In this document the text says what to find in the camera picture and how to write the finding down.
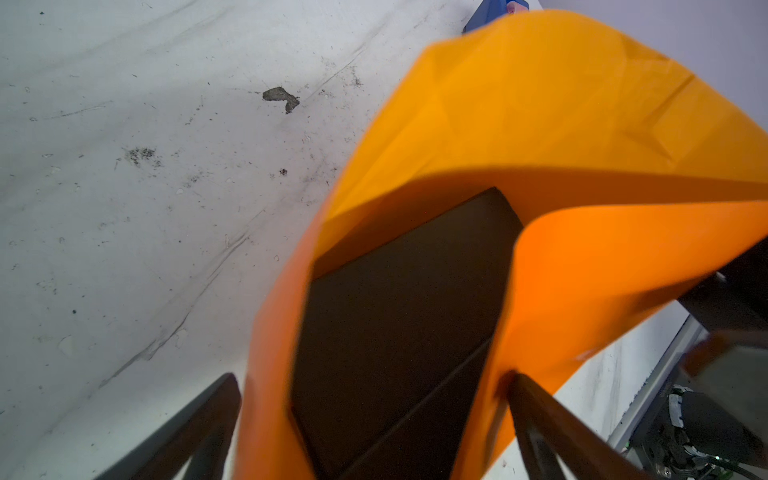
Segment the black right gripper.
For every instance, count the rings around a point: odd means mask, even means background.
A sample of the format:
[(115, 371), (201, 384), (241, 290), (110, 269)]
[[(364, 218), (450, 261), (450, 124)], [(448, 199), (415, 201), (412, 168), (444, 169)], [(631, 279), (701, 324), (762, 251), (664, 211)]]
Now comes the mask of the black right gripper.
[(767, 330), (767, 239), (678, 299), (707, 331)]

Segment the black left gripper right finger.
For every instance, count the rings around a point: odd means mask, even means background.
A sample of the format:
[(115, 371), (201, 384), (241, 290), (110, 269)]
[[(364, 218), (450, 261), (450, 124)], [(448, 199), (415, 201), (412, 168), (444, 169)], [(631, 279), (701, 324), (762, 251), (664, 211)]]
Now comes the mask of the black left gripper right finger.
[(563, 466), (577, 479), (650, 477), (611, 449), (529, 376), (509, 375), (507, 401), (529, 478), (563, 479)]

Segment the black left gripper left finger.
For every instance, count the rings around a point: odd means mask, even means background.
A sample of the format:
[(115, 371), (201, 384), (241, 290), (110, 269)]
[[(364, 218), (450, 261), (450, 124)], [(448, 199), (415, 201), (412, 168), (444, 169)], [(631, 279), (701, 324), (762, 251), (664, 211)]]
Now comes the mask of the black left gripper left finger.
[(99, 477), (222, 478), (241, 402), (235, 375), (222, 375)]

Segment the orange wrapping paper sheet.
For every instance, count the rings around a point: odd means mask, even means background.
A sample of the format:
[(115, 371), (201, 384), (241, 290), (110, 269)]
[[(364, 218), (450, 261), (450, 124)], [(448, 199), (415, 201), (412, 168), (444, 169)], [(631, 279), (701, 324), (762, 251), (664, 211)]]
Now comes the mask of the orange wrapping paper sheet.
[(563, 11), (428, 48), (364, 135), (256, 317), (234, 475), (320, 479), (291, 410), (312, 281), (489, 190), (521, 222), (446, 479), (513, 440), (511, 373), (557, 391), (767, 234), (767, 136), (668, 57)]

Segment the dark navy gift box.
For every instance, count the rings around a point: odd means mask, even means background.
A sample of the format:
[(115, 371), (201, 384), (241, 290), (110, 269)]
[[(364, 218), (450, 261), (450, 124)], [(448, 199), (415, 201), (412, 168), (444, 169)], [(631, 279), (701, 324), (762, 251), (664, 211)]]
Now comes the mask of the dark navy gift box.
[(522, 225), (489, 189), (312, 281), (291, 410), (320, 479), (446, 479)]

